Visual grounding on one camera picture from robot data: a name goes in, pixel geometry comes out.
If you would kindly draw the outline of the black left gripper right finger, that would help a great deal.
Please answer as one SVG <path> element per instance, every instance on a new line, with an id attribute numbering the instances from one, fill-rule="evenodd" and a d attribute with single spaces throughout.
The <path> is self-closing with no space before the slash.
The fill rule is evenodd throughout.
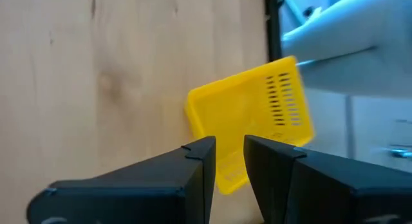
<path id="1" fill-rule="evenodd" d="M 412 224 L 412 173 L 253 135 L 243 152 L 265 224 Z"/>

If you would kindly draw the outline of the white table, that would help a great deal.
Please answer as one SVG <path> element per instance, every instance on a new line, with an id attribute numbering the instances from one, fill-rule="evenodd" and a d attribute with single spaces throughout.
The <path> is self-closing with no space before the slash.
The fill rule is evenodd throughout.
<path id="1" fill-rule="evenodd" d="M 409 169 L 412 0 L 340 0 L 284 34 L 316 130 L 312 149 Z"/>

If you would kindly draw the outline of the yellow plastic basket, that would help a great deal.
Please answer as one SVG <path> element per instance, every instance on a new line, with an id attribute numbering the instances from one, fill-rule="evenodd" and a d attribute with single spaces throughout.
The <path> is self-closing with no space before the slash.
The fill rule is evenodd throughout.
<path id="1" fill-rule="evenodd" d="M 195 139 L 216 137 L 216 183 L 224 195 L 248 182 L 243 157 L 245 135 L 297 147 L 315 137 L 293 56 L 190 90 L 185 113 Z"/>

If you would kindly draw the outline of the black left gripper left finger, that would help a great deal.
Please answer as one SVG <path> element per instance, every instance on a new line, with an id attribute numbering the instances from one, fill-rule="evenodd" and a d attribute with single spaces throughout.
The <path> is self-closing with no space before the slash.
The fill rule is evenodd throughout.
<path id="1" fill-rule="evenodd" d="M 209 224 L 216 139 L 83 180 L 56 181 L 27 206 L 29 224 Z"/>

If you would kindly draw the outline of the wooden shelf with black frame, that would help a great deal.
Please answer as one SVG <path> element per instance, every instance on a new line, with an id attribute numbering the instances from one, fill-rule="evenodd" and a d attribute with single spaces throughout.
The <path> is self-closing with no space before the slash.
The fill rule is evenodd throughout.
<path id="1" fill-rule="evenodd" d="M 192 141 L 188 92 L 267 61 L 264 0 L 0 0 L 0 224 Z"/>

